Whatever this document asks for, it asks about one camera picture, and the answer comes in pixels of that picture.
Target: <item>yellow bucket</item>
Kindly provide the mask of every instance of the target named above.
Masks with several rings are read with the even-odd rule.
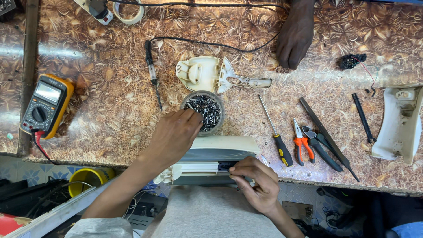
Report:
[[[69,180],[69,182],[82,181],[92,186],[99,187],[116,176],[115,171],[110,168],[84,168],[77,170]],[[90,186],[82,183],[73,183],[69,185],[69,194],[75,197],[83,191],[89,189]]]

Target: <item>digital multimeter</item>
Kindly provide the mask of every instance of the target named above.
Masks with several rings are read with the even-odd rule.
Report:
[[[74,86],[70,82],[54,75],[41,74],[19,125],[21,130],[28,134],[44,131],[41,138],[52,138],[56,134],[73,93]]]

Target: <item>gray shirt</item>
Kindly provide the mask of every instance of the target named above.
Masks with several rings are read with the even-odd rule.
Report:
[[[132,237],[123,218],[79,220],[65,238]],[[142,238],[285,238],[275,225],[254,209],[244,195],[230,187],[174,186],[165,212]]]

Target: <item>diagonal cutters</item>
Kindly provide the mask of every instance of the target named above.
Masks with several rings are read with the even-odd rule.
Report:
[[[304,166],[304,161],[302,160],[301,156],[301,146],[304,145],[304,147],[307,149],[308,157],[310,158],[310,161],[314,163],[316,161],[316,158],[314,156],[313,150],[308,146],[307,138],[302,136],[302,132],[297,124],[297,121],[294,118],[294,129],[295,129],[295,154],[297,155],[298,163],[301,166]]]
[[[308,126],[302,126],[302,131],[304,134],[309,138],[308,144],[312,146],[317,153],[320,155],[320,157],[332,167],[332,169],[341,172],[343,169],[333,161],[331,157],[326,153],[326,151],[323,150],[323,147],[320,145],[322,143],[326,148],[328,148],[332,153],[333,149],[330,147],[329,143],[326,141],[324,136],[322,134],[316,134],[312,130],[310,130],[310,127]]]

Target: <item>hand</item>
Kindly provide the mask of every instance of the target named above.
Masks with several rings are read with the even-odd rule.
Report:
[[[155,165],[160,165],[161,171],[170,167],[191,148],[203,126],[202,121],[203,116],[192,109],[169,112],[157,123],[150,144],[140,159],[154,160]]]
[[[285,69],[297,69],[313,40],[314,0],[293,0],[276,42],[276,58]]]
[[[248,156],[229,169],[231,179],[235,180],[247,201],[259,212],[266,215],[280,207],[277,200],[279,193],[278,176],[272,168],[258,159]],[[255,186],[242,176],[253,178]]]

